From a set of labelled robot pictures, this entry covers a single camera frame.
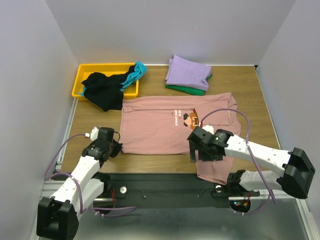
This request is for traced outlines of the folded green t-shirt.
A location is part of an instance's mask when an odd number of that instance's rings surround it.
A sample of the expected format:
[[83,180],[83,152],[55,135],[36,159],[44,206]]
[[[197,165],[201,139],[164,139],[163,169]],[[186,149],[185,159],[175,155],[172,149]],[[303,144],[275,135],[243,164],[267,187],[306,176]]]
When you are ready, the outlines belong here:
[[212,73],[175,73],[165,79],[167,89],[176,90],[194,96],[204,96],[209,89]]

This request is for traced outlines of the teal garment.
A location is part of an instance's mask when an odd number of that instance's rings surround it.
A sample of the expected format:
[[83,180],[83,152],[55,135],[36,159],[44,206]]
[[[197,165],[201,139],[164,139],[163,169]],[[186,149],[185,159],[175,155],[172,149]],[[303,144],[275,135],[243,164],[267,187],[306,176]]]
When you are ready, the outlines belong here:
[[140,61],[129,67],[128,72],[125,74],[125,80],[122,82],[121,91],[124,92],[129,86],[135,84],[147,72],[147,67]]

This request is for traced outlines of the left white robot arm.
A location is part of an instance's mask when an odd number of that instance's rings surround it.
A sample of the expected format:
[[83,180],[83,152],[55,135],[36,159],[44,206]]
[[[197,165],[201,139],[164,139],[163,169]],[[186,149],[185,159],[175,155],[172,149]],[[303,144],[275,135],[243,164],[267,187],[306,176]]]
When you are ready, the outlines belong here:
[[50,197],[43,197],[37,207],[36,234],[49,240],[75,238],[81,216],[97,196],[111,193],[111,184],[95,178],[109,159],[118,155],[122,144],[114,139],[117,132],[110,127],[94,127],[84,137],[90,144],[82,150],[72,173],[63,173],[66,180]]

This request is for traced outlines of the black garment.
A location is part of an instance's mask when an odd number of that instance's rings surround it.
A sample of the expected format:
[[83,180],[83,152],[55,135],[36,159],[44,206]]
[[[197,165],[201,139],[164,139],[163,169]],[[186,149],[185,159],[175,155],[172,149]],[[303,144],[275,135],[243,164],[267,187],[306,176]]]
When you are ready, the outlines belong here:
[[84,85],[83,96],[101,108],[104,112],[121,110],[124,93],[122,91],[129,74],[133,73],[135,65],[129,67],[126,73],[106,76],[101,72],[91,73],[82,81]]

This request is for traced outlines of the pink t-shirt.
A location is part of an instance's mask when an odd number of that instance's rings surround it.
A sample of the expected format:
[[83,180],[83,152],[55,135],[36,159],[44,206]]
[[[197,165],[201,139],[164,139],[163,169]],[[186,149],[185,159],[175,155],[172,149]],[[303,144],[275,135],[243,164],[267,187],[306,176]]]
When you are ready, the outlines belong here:
[[137,155],[189,155],[187,138],[200,124],[239,135],[237,107],[230,92],[125,100],[120,124],[122,151]]

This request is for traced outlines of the folded lavender t-shirt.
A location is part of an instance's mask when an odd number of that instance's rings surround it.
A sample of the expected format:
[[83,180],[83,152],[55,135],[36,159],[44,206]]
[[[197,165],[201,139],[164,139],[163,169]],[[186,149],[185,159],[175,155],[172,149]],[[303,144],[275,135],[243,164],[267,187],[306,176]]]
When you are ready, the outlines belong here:
[[207,91],[207,78],[212,74],[212,67],[186,60],[177,55],[169,59],[165,83],[169,86],[180,86]]

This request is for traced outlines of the aluminium rail frame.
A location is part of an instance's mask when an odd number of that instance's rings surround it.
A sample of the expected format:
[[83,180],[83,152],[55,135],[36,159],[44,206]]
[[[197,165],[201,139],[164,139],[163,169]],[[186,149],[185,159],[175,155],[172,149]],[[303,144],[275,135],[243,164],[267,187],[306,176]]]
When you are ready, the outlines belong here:
[[[239,114],[238,110],[235,110],[236,117]],[[147,156],[144,154],[133,154],[138,157],[143,157]],[[184,155],[184,154],[163,154],[159,155],[161,157],[166,157],[169,155]],[[247,161],[241,158],[234,158],[234,157],[226,157],[222,161],[200,161],[197,160],[195,164],[196,167],[196,173],[194,173],[199,179],[215,183],[215,184],[220,184],[220,185],[227,185],[228,184],[228,178],[230,174],[235,174],[238,171],[250,171],[250,172],[256,172],[257,168],[256,165],[252,161]],[[54,174],[46,174],[45,179],[46,180],[52,180],[56,178],[61,178],[63,179],[63,183],[67,179],[66,176],[63,175],[64,172],[56,172]],[[269,195],[269,199],[273,199],[274,196],[274,191],[279,191],[279,190],[267,190]],[[230,207],[234,210],[234,212],[242,215],[250,215],[251,210],[250,207],[248,210],[245,210],[244,208],[237,208],[234,204],[236,203],[236,200],[232,198],[230,200],[230,203],[232,204]],[[87,211],[94,211],[96,215],[101,216],[103,218],[112,218],[112,217],[120,217],[123,215],[127,215],[135,210],[137,210],[135,206],[129,206],[129,207],[89,207],[87,208]]]

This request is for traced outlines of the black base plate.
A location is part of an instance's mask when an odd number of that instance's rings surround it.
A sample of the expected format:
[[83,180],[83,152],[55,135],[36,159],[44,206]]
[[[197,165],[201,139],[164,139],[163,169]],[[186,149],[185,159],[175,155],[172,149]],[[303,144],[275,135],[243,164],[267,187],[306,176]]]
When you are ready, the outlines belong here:
[[94,191],[89,182],[82,186],[84,208],[176,209],[176,208],[229,208],[231,199],[238,209],[249,210],[250,200],[265,190],[249,191],[241,187],[240,174],[232,173],[227,185],[212,183],[198,178],[195,174],[175,173],[101,173],[93,179],[102,185]]

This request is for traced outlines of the yellow plastic bin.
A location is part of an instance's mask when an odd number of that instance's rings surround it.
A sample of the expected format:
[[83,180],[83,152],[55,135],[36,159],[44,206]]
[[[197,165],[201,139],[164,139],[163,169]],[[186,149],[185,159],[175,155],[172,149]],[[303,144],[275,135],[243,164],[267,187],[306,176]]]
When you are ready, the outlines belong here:
[[126,73],[130,66],[134,63],[83,63],[80,64],[75,77],[73,89],[71,92],[72,97],[79,101],[86,101],[87,99],[82,95],[84,85],[82,82],[88,78],[92,73],[102,73],[106,76],[119,75]]

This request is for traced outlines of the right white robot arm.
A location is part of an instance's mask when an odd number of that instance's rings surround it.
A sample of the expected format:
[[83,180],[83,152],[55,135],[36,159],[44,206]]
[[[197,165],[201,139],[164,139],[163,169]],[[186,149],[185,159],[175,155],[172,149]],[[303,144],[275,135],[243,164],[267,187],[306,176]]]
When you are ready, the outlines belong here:
[[260,145],[230,131],[206,125],[197,126],[187,138],[190,160],[222,161],[227,157],[253,162],[257,171],[237,172],[230,180],[231,192],[242,195],[253,190],[279,190],[296,199],[306,199],[315,175],[315,168],[306,152],[295,147],[292,151]]

